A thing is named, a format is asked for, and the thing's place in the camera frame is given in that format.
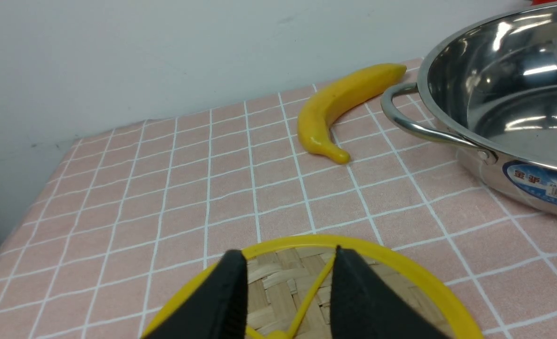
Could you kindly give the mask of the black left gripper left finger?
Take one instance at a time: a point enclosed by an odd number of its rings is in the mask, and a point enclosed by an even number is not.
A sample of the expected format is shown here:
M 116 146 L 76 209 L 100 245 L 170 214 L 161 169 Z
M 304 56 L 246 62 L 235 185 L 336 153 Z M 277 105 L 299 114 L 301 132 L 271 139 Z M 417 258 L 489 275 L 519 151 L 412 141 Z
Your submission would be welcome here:
M 243 339 L 248 307 L 247 260 L 229 250 L 162 307 L 145 339 Z

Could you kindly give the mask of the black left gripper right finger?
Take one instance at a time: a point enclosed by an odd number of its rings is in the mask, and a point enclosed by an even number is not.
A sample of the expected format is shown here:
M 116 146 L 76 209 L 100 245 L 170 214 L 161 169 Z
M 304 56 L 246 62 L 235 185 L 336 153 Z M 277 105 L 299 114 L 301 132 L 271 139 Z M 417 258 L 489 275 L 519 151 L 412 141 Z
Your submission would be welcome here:
M 452 329 L 422 288 L 354 249 L 336 248 L 330 292 L 334 339 L 450 339 Z

